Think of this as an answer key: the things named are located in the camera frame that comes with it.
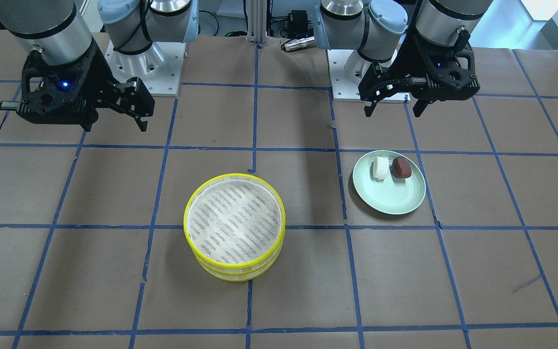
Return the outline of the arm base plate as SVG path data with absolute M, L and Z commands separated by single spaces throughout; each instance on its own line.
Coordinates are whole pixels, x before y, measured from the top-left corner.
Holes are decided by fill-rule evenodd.
M 355 49 L 328 49 L 328 72 L 333 99 L 339 102 L 360 102 L 358 86 L 370 62 Z
M 115 52 L 113 47 L 110 42 L 106 60 L 118 81 L 138 77 L 153 96 L 178 96 L 186 43 L 155 42 L 148 51 L 138 55 L 124 55 Z

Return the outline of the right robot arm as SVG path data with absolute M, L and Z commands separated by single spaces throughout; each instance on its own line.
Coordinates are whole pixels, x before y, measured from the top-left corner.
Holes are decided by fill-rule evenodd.
M 0 101 L 38 125 L 78 125 L 89 132 L 98 109 L 130 116 L 145 132 L 155 100 L 145 82 L 168 73 L 160 43 L 198 35 L 196 0 L 100 0 L 100 20 L 114 63 L 100 51 L 72 0 L 0 0 L 0 22 L 27 52 L 18 101 Z

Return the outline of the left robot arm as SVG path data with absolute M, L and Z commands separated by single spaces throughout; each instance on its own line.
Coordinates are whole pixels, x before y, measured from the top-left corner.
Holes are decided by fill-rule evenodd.
M 394 0 L 322 0 L 313 20 L 321 49 L 351 49 L 366 63 L 359 99 L 370 117 L 397 93 L 416 99 L 415 117 L 437 101 L 465 101 L 480 91 L 471 33 L 489 0 L 418 0 L 409 16 Z

